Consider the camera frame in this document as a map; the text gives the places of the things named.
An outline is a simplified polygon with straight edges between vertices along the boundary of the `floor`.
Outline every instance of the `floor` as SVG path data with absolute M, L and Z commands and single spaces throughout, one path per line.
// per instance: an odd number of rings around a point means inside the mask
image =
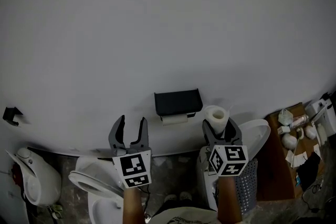
M 311 208 L 323 208 L 324 203 L 335 195 L 336 184 L 336 150 L 330 144 L 322 149 L 322 157 L 325 161 L 324 183 L 322 189 L 313 194 L 307 191 L 305 200 Z M 76 164 L 76 157 L 62 156 L 52 153 L 37 151 L 38 154 L 51 164 L 62 175 L 62 193 L 59 204 L 63 206 L 63 219 L 57 223 L 64 224 L 89 224 L 89 213 L 87 206 L 87 193 L 70 182 L 67 175 Z M 194 201 L 203 204 L 196 189 L 196 159 L 198 152 L 192 152 L 168 157 L 158 157 L 152 163 L 152 184 L 149 186 L 151 192 L 146 213 L 154 213 L 163 204 L 164 197 L 168 194 L 179 194 L 188 191 L 192 194 Z M 143 194 L 142 201 L 145 202 L 146 194 Z M 311 213 L 302 199 L 259 202 L 249 213 L 244 215 L 245 223 L 292 223 L 300 217 L 323 217 L 324 211 L 317 214 Z M 38 215 L 32 217 L 35 224 L 53 224 L 49 212 L 46 209 L 38 208 Z

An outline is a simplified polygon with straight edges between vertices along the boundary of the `toilet paper holder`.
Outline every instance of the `toilet paper holder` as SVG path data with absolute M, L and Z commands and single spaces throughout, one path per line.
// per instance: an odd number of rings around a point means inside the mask
M 188 118 L 195 116 L 203 108 L 203 103 L 199 90 L 154 93 L 155 110 L 157 115 L 173 116 L 187 114 Z

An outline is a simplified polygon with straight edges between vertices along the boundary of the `white wall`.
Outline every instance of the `white wall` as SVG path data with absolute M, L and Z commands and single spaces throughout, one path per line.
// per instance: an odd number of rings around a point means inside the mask
M 162 127 L 153 93 L 199 88 L 205 105 L 258 116 L 309 101 L 335 82 L 335 3 L 0 0 L 0 104 L 54 151 L 108 149 L 122 114 L 126 142 L 144 116 L 154 154 L 194 150 L 202 114 Z
M 17 152 L 22 139 L 11 133 L 4 121 L 0 122 L 0 171 L 11 171 L 14 162 L 5 150 Z M 28 223 L 25 203 L 21 198 L 20 187 L 15 185 L 10 175 L 0 174 L 0 216 L 7 224 Z

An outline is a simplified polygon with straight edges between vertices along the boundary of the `toilet paper roll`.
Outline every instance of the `toilet paper roll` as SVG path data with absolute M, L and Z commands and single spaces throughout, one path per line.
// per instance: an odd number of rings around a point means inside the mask
M 179 114 L 179 115 L 162 117 L 163 126 L 171 125 L 171 124 L 178 124 L 178 123 L 185 123 L 185 122 L 188 122 L 187 114 Z
M 230 112 L 220 106 L 210 105 L 204 109 L 205 119 L 209 121 L 216 134 L 220 134 L 226 127 Z

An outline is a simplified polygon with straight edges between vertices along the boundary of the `cloth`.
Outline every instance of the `cloth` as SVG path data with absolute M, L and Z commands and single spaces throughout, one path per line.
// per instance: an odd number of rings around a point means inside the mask
M 166 201 L 149 224 L 221 224 L 217 212 L 191 200 Z

